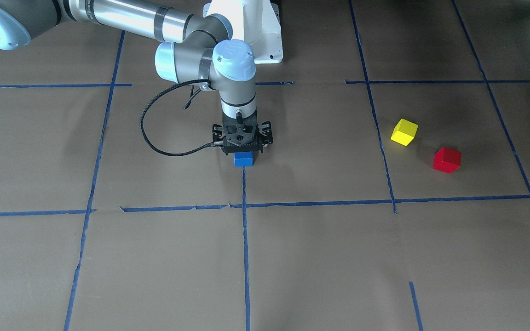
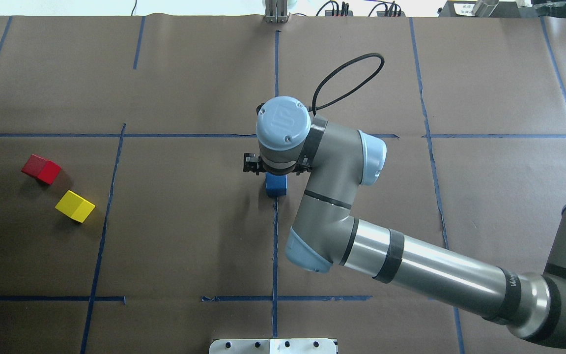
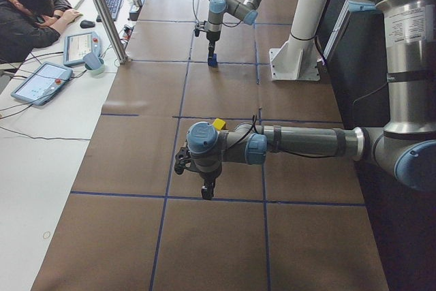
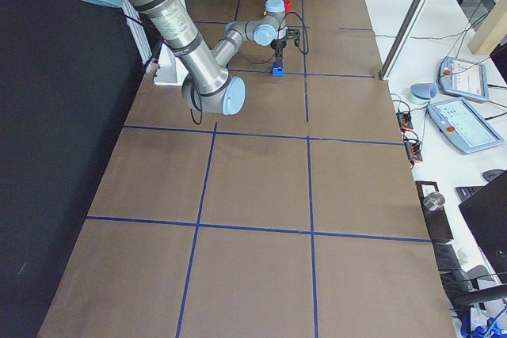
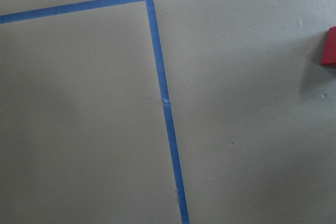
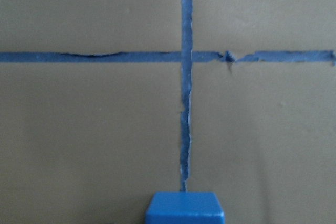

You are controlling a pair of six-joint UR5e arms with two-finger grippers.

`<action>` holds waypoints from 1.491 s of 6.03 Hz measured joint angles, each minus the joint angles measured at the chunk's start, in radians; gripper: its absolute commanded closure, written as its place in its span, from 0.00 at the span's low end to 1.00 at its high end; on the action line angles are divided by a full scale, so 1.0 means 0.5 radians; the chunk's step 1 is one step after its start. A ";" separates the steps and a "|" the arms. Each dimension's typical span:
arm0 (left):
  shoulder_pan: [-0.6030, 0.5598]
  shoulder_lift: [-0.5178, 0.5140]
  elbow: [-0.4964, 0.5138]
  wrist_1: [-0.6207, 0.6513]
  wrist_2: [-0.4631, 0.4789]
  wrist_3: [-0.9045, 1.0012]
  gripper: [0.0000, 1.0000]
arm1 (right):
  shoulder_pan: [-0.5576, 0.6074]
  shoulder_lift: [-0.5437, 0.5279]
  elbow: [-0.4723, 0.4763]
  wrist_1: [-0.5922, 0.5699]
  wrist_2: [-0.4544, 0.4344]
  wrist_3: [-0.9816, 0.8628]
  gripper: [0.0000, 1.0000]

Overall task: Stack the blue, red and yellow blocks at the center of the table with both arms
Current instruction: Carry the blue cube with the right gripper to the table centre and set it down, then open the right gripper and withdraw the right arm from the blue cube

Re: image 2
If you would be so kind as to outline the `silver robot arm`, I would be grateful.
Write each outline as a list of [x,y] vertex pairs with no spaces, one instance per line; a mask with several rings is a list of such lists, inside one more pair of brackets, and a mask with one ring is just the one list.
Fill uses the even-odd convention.
[[387,146],[330,123],[290,96],[256,108],[259,155],[244,171],[309,173],[285,247],[310,272],[338,264],[505,326],[517,338],[566,349],[566,204],[541,274],[518,274],[352,215],[361,185],[375,184]]

